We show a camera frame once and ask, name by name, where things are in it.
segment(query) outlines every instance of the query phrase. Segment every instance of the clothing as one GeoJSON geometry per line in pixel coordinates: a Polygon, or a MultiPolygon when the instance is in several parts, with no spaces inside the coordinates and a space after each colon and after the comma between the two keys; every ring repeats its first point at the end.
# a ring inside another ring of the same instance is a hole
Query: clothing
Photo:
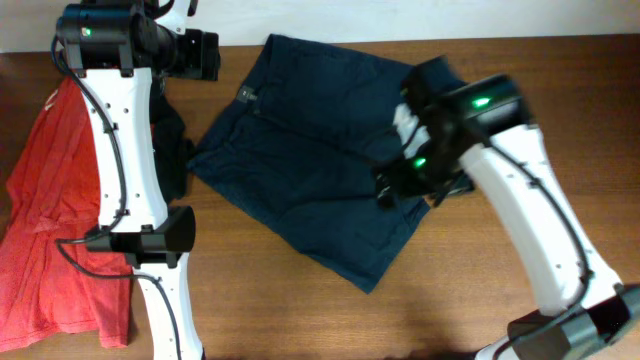
{"type": "MultiPolygon", "coordinates": [[[[127,344],[130,281],[92,279],[58,253],[57,238],[81,238],[96,225],[100,182],[87,109],[65,80],[40,112],[9,180],[13,203],[0,244],[0,351],[58,332],[99,330],[104,347],[127,344]]],[[[131,272],[122,254],[66,250],[90,270],[131,272]]]]}
{"type": "Polygon", "coordinates": [[[366,160],[401,153],[392,122],[411,68],[271,35],[188,167],[293,248],[369,293],[429,210],[422,199],[380,209],[366,160]]]}
{"type": "Polygon", "coordinates": [[[187,161],[193,155],[193,142],[183,137],[182,118],[163,95],[151,96],[149,118],[153,124],[153,157],[158,185],[169,204],[187,193],[187,161]]]}

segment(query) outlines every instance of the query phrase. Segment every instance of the wire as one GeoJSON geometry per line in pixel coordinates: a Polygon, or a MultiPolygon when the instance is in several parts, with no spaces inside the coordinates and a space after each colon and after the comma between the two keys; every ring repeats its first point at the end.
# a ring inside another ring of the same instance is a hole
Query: wire
{"type": "Polygon", "coordinates": [[[510,347],[521,344],[522,342],[528,339],[534,338],[548,331],[549,329],[553,328],[554,326],[557,326],[558,324],[562,323],[563,321],[567,320],[569,317],[577,313],[581,308],[580,305],[582,301],[587,295],[587,291],[589,290],[589,283],[591,281],[591,278],[593,277],[593,271],[589,268],[589,260],[587,258],[587,253],[584,247],[582,246],[582,242],[580,241],[580,237],[578,236],[576,229],[573,227],[573,225],[569,221],[569,218],[567,217],[567,214],[565,214],[565,212],[562,210],[562,208],[560,207],[556,199],[553,197],[553,195],[551,195],[551,193],[549,192],[549,189],[547,189],[544,186],[544,184],[542,184],[542,181],[539,178],[537,178],[529,170],[527,170],[523,164],[519,163],[516,159],[511,157],[504,150],[502,150],[501,148],[499,148],[495,144],[492,144],[489,141],[486,141],[486,143],[488,143],[489,146],[496,153],[498,153],[498,155],[500,155],[504,160],[506,160],[508,163],[513,165],[513,167],[517,168],[520,172],[522,172],[529,179],[530,184],[532,186],[535,186],[542,192],[542,195],[547,199],[551,207],[553,207],[554,211],[558,214],[558,216],[560,217],[560,221],[562,222],[565,229],[569,233],[569,236],[573,241],[573,245],[576,248],[576,251],[578,252],[578,257],[580,258],[580,262],[582,264],[582,272],[583,272],[581,280],[584,284],[584,286],[582,286],[582,288],[580,289],[580,292],[578,293],[576,301],[573,303],[573,305],[569,307],[569,309],[567,309],[567,311],[565,311],[555,319],[551,320],[550,322],[546,323],[544,326],[539,327],[535,330],[526,332],[524,334],[518,335],[513,339],[509,339],[506,343],[498,347],[498,349],[496,349],[496,352],[493,354],[493,360],[498,360],[500,358],[500,355],[502,355],[502,353],[504,353],[510,347]]]}
{"type": "Polygon", "coordinates": [[[96,274],[82,267],[77,261],[75,261],[69,253],[67,253],[62,247],[62,243],[56,241],[56,247],[60,254],[71,264],[76,270],[80,273],[89,276],[95,279],[101,280],[121,280],[121,279],[130,279],[130,280],[147,280],[155,285],[156,289],[162,296],[162,300],[164,301],[164,305],[167,308],[167,312],[169,313],[169,318],[171,319],[171,326],[173,327],[173,336],[176,338],[176,354],[178,360],[182,360],[182,351],[180,350],[180,334],[178,333],[178,322],[176,321],[176,316],[173,312],[173,308],[171,307],[171,303],[169,302],[169,298],[167,297],[167,293],[165,292],[162,284],[162,278],[154,278],[153,276],[144,275],[144,274],[123,274],[123,275],[106,275],[106,274],[96,274]]]}
{"type": "Polygon", "coordinates": [[[102,280],[120,280],[120,279],[140,280],[142,279],[142,280],[150,281],[158,289],[158,292],[160,293],[160,296],[162,297],[162,300],[164,301],[164,304],[167,307],[167,312],[169,313],[169,318],[171,319],[171,325],[173,326],[173,334],[176,339],[175,344],[176,344],[177,359],[182,360],[182,351],[180,350],[180,335],[178,333],[178,323],[176,321],[173,308],[171,307],[171,303],[169,302],[169,298],[167,297],[167,293],[164,291],[164,288],[160,284],[160,282],[162,281],[162,278],[156,279],[152,276],[144,275],[144,274],[121,274],[121,275],[97,274],[82,267],[64,250],[62,246],[62,245],[86,244],[92,241],[96,241],[99,238],[103,237],[104,235],[109,234],[120,223],[120,221],[122,220],[122,217],[126,213],[127,186],[124,178],[124,167],[122,165],[122,156],[120,154],[120,147],[118,146],[118,141],[114,134],[114,128],[111,126],[111,123],[109,122],[109,118],[105,114],[100,104],[98,104],[93,94],[91,94],[89,89],[87,89],[87,87],[82,83],[82,81],[80,81],[78,76],[73,71],[71,71],[71,69],[69,69],[69,66],[67,65],[66,61],[61,56],[61,54],[59,55],[56,54],[57,44],[58,44],[58,38],[57,36],[54,36],[53,41],[51,42],[51,60],[53,61],[56,68],[58,68],[58,70],[63,75],[69,76],[71,80],[78,86],[78,88],[80,88],[80,91],[82,91],[82,93],[87,98],[91,106],[93,106],[93,110],[95,110],[95,112],[97,112],[98,115],[100,116],[100,119],[102,120],[103,130],[109,136],[111,147],[113,149],[113,156],[116,162],[116,168],[118,171],[118,181],[120,182],[120,200],[119,200],[120,206],[119,206],[119,209],[116,211],[113,222],[106,227],[102,227],[97,234],[94,234],[92,236],[89,236],[83,239],[57,239],[55,241],[56,247],[58,248],[58,251],[60,252],[62,257],[64,257],[76,270],[78,270],[80,273],[86,276],[89,276],[95,279],[102,279],[102,280]]]}
{"type": "Polygon", "coordinates": [[[80,81],[78,76],[73,71],[71,71],[71,69],[69,69],[66,62],[64,61],[64,58],[57,57],[56,55],[57,43],[58,43],[58,37],[54,36],[53,41],[51,42],[51,59],[55,64],[55,66],[58,68],[58,70],[63,75],[69,76],[71,80],[80,88],[80,91],[82,91],[82,93],[87,98],[87,100],[89,100],[89,103],[91,103],[91,106],[93,106],[93,109],[91,111],[97,112],[98,115],[100,116],[100,119],[102,120],[102,126],[104,129],[104,132],[109,136],[109,140],[111,142],[111,148],[113,149],[113,157],[115,159],[116,168],[118,170],[118,181],[120,183],[120,200],[119,200],[120,206],[116,211],[113,222],[110,225],[103,227],[99,233],[89,238],[73,239],[73,240],[65,239],[64,241],[62,241],[65,244],[84,244],[84,243],[97,240],[99,237],[101,237],[105,233],[109,233],[110,231],[112,231],[120,223],[120,221],[122,220],[122,217],[126,212],[127,184],[124,179],[124,168],[122,166],[122,156],[120,154],[120,147],[118,146],[118,140],[116,139],[116,135],[114,134],[114,129],[111,126],[111,123],[109,122],[109,118],[107,118],[107,115],[104,113],[104,110],[102,109],[100,104],[98,104],[98,102],[96,101],[93,94],[91,94],[89,89],[87,89],[87,87],[82,83],[82,81],[80,81]]]}

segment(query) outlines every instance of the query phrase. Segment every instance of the black bracket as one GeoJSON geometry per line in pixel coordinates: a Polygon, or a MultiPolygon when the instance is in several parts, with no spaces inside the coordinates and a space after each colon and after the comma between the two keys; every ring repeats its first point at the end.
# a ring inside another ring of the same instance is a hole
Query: black bracket
{"type": "Polygon", "coordinates": [[[87,249],[91,252],[123,253],[127,262],[136,269],[144,263],[166,263],[169,268],[175,268],[180,255],[193,249],[195,238],[193,209],[190,206],[174,207],[169,208],[169,217],[155,230],[143,226],[136,233],[112,232],[87,243],[87,249]]]}

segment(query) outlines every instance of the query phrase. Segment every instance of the green light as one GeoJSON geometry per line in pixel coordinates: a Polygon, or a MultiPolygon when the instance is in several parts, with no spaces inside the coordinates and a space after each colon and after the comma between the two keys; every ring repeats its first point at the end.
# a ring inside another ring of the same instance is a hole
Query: green light
{"type": "Polygon", "coordinates": [[[480,98],[480,99],[473,100],[472,104],[475,108],[481,108],[489,104],[490,101],[491,101],[491,98],[480,98]]]}
{"type": "Polygon", "coordinates": [[[426,163],[427,163],[427,159],[425,159],[425,158],[417,158],[417,159],[415,159],[413,161],[413,167],[417,169],[419,167],[424,166],[424,164],[426,164],[426,163]]]}

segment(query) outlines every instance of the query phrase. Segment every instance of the white wall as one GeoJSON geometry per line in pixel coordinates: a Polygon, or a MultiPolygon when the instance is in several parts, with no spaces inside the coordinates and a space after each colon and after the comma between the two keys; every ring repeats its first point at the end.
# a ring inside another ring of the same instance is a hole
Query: white wall
{"type": "MultiPolygon", "coordinates": [[[[46,50],[68,0],[0,0],[0,51],[46,50]]],[[[222,45],[640,32],[640,0],[200,0],[189,27],[222,45]]]]}

